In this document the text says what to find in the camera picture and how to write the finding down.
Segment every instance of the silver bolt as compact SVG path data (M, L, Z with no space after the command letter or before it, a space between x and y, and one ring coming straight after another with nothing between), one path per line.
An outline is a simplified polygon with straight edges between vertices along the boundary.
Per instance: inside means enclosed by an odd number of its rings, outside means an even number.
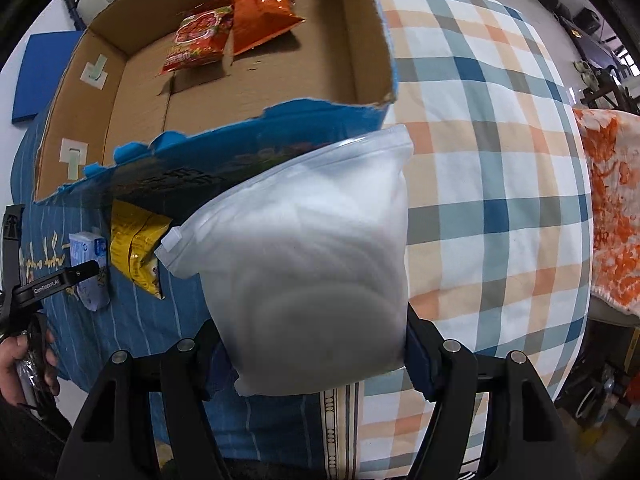
M455 339L447 339L442 346L444 346L444 349L447 352L451 352L452 354L455 354L456 352L459 352L460 349L462 348L462 346L460 346L460 343L457 342Z
M519 365L523 365L527 362L527 355L520 350L516 350L515 352L511 352L511 359L518 363Z
M127 360L127 353L124 350L118 350L117 352L114 352L114 354L111 356L111 361L114 364L119 365L120 363L123 363L124 361Z
M196 342L193 339L180 339L178 341L178 352L188 352L193 350Z

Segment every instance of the bed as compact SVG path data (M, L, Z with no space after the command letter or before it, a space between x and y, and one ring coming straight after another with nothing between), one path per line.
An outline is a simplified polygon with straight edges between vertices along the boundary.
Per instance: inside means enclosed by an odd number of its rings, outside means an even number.
M593 222L589 177L558 71L533 27L494 0L380 0L398 64L387 124L407 125L415 155L406 250L411 303L447 338L475 352L525 351L557 395L580 346L588 306ZM33 205L32 169L46 110L12 171L27 203L27 279L68 265L68 234L108 237L110 211ZM61 376L83 390L118 349L162 352L209 316L198 278L160 269L164 300L110 267L111 305L45 302ZM167 440L161 399L154 434ZM465 468L481 450L479 396ZM402 476L433 407L404 370L294 397L239 397L232 385L206 404L222 455L325 471L328 478Z

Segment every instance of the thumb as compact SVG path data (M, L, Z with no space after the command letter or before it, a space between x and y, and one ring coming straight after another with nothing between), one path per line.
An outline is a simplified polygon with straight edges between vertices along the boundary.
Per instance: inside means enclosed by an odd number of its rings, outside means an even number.
M26 402L15 362L23 359L27 350L26 336L9 337L0 344L0 393L13 406Z

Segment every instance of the window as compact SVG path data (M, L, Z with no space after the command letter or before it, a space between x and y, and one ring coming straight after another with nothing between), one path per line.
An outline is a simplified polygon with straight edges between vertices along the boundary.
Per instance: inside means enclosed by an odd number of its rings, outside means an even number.
M626 48L623 48L622 51L620 51L618 59L620 60L620 63L627 65L631 69L631 73L633 75L640 75L640 69L636 66L636 62L629 55Z

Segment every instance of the yellow snack bag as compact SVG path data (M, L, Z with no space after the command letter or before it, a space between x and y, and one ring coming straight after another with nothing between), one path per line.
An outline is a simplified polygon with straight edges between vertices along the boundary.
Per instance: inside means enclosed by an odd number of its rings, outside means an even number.
M164 300L154 249L171 219L133 204L113 201L111 209L111 263L135 284Z

